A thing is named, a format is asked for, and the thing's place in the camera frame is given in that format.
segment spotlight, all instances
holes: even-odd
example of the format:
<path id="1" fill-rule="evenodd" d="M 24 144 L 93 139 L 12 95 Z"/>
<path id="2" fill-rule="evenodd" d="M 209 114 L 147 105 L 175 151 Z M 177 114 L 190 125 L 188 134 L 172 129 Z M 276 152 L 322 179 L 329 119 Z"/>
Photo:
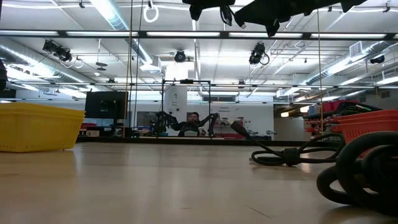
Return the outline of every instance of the spotlight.
<path id="1" fill-rule="evenodd" d="M 64 49 L 62 46 L 55 44 L 52 40 L 46 40 L 44 42 L 43 50 L 49 54 L 56 56 L 63 62 L 70 62 L 72 60 L 72 54 L 69 49 Z"/>
<path id="2" fill-rule="evenodd" d="M 380 57 L 377 57 L 377 58 L 369 60 L 369 62 L 372 63 L 372 64 L 374 64 L 374 63 L 383 63 L 384 60 L 385 60 L 384 55 L 382 55 Z"/>
<path id="3" fill-rule="evenodd" d="M 262 65 L 267 65 L 267 63 L 262 63 L 261 60 L 262 58 L 266 56 L 268 58 L 269 62 L 269 57 L 266 54 L 266 48 L 263 43 L 257 43 L 257 45 L 254 47 L 254 50 L 251 52 L 250 58 L 249 58 L 249 63 L 251 65 L 257 65 L 258 63 L 261 63 Z"/>
<path id="4" fill-rule="evenodd" d="M 244 80 L 239 80 L 239 83 L 238 83 L 238 85 L 244 85 L 245 83 L 244 83 Z"/>
<path id="5" fill-rule="evenodd" d="M 183 50 L 178 50 L 177 53 L 174 56 L 174 60 L 177 63 L 184 62 L 186 58 L 187 58 L 187 56 L 184 54 Z"/>
<path id="6" fill-rule="evenodd" d="M 116 83 L 116 82 L 114 81 L 114 78 L 109 78 L 109 80 L 107 81 L 107 83 Z"/>

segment ceiling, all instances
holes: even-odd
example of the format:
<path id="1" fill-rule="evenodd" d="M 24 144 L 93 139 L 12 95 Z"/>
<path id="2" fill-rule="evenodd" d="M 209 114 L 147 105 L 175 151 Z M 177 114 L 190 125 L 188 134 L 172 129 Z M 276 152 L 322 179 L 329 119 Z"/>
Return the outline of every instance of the ceiling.
<path id="1" fill-rule="evenodd" d="M 77 6 L 76 0 L 18 0 L 4 1 L 3 4 L 18 4 L 23 6 L 54 6 L 57 3 L 61 6 Z M 251 1 L 237 1 L 237 5 L 245 5 Z M 117 1 L 126 21 L 130 19 L 130 1 Z M 141 14 L 141 1 L 134 1 L 132 9 L 133 30 L 192 30 L 192 20 L 188 11 L 188 5 L 178 0 L 153 0 L 155 6 L 159 6 L 159 18 L 152 23 L 146 22 Z M 393 9 L 390 12 L 380 12 L 385 7 L 385 0 L 368 0 L 342 16 L 338 11 L 340 5 L 336 5 L 331 12 L 324 10 L 319 13 L 320 31 L 322 32 L 398 32 L 398 20 L 396 11 L 397 1 L 390 3 Z M 68 17 L 61 9 L 21 9 L 5 6 L 2 10 L 0 29 L 46 29 L 46 30 L 111 30 L 111 26 L 105 21 L 101 14 L 90 7 L 89 1 L 85 1 L 86 8 L 71 7 L 62 9 L 70 15 Z M 148 17 L 152 18 L 154 11 L 149 11 Z M 220 12 L 217 10 L 205 11 L 197 23 L 197 30 L 238 30 L 242 31 L 235 23 L 232 27 L 225 26 L 220 19 Z M 247 24 L 245 31 L 265 32 L 263 26 Z M 280 31 L 289 32 L 317 32 L 318 16 L 314 11 L 309 16 L 297 15 L 291 22 L 281 24 Z M 42 38 L 12 38 L 19 44 L 26 46 L 42 55 L 45 39 Z M 124 82 L 127 75 L 127 53 L 128 44 L 122 39 L 103 39 L 99 61 L 107 63 L 107 71 L 96 76 L 95 65 L 97 62 L 98 40 L 96 39 L 53 39 L 56 43 L 71 49 L 71 53 L 79 56 L 84 61 L 83 67 L 74 71 L 96 81 L 105 82 L 108 78 L 116 78 Z M 264 67 L 253 68 L 249 66 L 248 58 L 251 50 L 258 43 L 262 42 L 269 49 L 271 58 L 270 64 Z M 320 42 L 320 61 L 322 66 L 341 55 L 349 52 L 350 45 L 356 41 L 322 41 Z M 159 56 L 164 65 L 172 63 L 171 52 L 182 49 L 185 53 L 194 58 L 195 44 L 192 39 L 141 39 L 139 42 L 150 54 Z M 294 84 L 300 76 L 305 77 L 319 69 L 317 41 L 279 40 L 275 44 L 273 40 L 220 40 L 203 39 L 198 40 L 200 44 L 201 79 L 211 80 L 218 83 L 237 83 L 245 80 L 246 83 L 275 83 Z M 395 52 L 387 56 L 388 61 L 395 60 Z M 140 82 L 159 82 L 162 75 L 158 73 L 145 73 L 137 69 L 133 61 L 132 72 L 135 76 L 138 73 Z M 187 63 L 189 78 L 196 79 L 193 62 Z M 358 64 L 337 75 L 355 77 L 364 72 L 364 66 Z M 276 91 L 276 89 L 261 89 L 260 91 Z"/>

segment ventilation duct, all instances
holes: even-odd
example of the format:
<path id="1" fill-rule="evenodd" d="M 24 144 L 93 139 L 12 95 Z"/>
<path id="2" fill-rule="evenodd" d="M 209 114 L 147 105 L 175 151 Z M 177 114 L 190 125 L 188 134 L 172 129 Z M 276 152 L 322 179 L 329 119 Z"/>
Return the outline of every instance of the ventilation duct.
<path id="1" fill-rule="evenodd" d="M 84 75 L 79 74 L 70 68 L 65 68 L 52 59 L 44 58 L 43 55 L 34 52 L 13 40 L 0 37 L 0 57 L 9 57 L 10 55 L 13 57 L 12 63 L 29 66 L 31 67 L 31 72 L 39 75 L 48 77 L 57 75 L 57 80 L 58 77 L 60 77 L 61 80 L 73 80 L 74 82 L 93 82 L 93 80 L 86 78 Z M 111 90 L 105 86 L 101 87 L 104 87 L 104 90 Z"/>
<path id="2" fill-rule="evenodd" d="M 350 47 L 351 52 L 344 54 L 343 56 L 337 58 L 336 60 L 327 63 L 326 66 L 322 68 L 322 72 L 315 71 L 308 75 L 308 79 L 302 81 L 299 85 L 312 85 L 315 82 L 329 77 L 333 74 L 343 71 L 358 62 L 363 60 L 369 60 L 375 57 L 379 57 L 389 52 L 388 48 L 394 45 L 394 41 L 379 41 L 376 43 L 372 42 L 359 42 Z M 284 90 L 279 90 L 277 92 L 277 97 L 287 96 L 295 93 L 300 88 L 289 88 Z"/>
<path id="3" fill-rule="evenodd" d="M 114 0 L 90 0 L 90 2 L 114 30 L 130 30 Z M 152 64 L 152 57 L 138 44 L 137 39 L 131 40 L 131 49 L 143 64 Z"/>

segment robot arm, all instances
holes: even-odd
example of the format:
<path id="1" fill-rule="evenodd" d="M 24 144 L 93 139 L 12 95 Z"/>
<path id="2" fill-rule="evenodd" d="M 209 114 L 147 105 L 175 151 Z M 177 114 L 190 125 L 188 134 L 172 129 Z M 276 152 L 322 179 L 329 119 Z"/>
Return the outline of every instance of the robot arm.
<path id="1" fill-rule="evenodd" d="M 218 117 L 220 117 L 220 115 L 218 113 L 212 113 L 209 116 L 207 116 L 205 119 L 199 121 L 198 126 L 202 127 L 208 121 L 210 121 L 208 133 L 209 133 L 209 136 L 214 136 L 214 130 L 213 129 L 214 129 L 214 125 L 215 125 L 216 120 L 217 120 Z"/>
<path id="2" fill-rule="evenodd" d="M 179 131 L 181 125 L 178 123 L 176 117 L 169 115 L 168 113 L 161 111 L 156 114 L 156 127 L 162 128 L 162 131 L 166 131 L 166 127 L 172 128 L 174 131 Z"/>

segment orange plastic basket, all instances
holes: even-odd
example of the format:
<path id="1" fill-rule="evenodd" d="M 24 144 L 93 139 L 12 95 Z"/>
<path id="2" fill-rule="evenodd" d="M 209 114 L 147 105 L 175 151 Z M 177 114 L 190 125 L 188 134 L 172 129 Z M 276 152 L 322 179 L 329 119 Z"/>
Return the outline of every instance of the orange plastic basket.
<path id="1" fill-rule="evenodd" d="M 375 131 L 398 131 L 398 110 L 382 110 L 338 117 L 340 129 L 350 143 L 357 137 Z"/>

